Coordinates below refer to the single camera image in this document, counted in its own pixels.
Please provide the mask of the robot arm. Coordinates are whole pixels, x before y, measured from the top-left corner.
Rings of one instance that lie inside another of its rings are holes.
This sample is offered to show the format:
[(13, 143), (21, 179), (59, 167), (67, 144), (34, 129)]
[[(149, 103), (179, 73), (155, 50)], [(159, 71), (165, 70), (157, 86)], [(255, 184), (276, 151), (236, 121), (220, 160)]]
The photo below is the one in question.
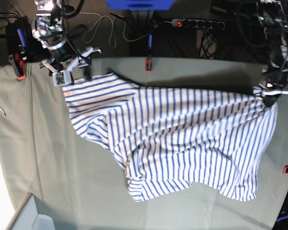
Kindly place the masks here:
[[(256, 5), (256, 16), (263, 28), (265, 41), (254, 44), (248, 39), (240, 22), (240, 12), (245, 4)], [(266, 71), (262, 72), (260, 91), (254, 95), (262, 99), (266, 107), (272, 107), (280, 95), (287, 94), (288, 84), (288, 4), (284, 0), (240, 0), (236, 9), (238, 30), (247, 44), (255, 48), (270, 48)]]
[(91, 81), (91, 55), (101, 53), (101, 49), (90, 46), (82, 51), (76, 49), (72, 40), (87, 31), (84, 24), (70, 33), (65, 29), (65, 21), (80, 13), (84, 1), (79, 1), (76, 8), (65, 0), (36, 0), (35, 5), (36, 17), (32, 23), (32, 35), (51, 55), (41, 61), (40, 67), (49, 70), (55, 86), (74, 85), (72, 72), (75, 68), (82, 69), (84, 79)]

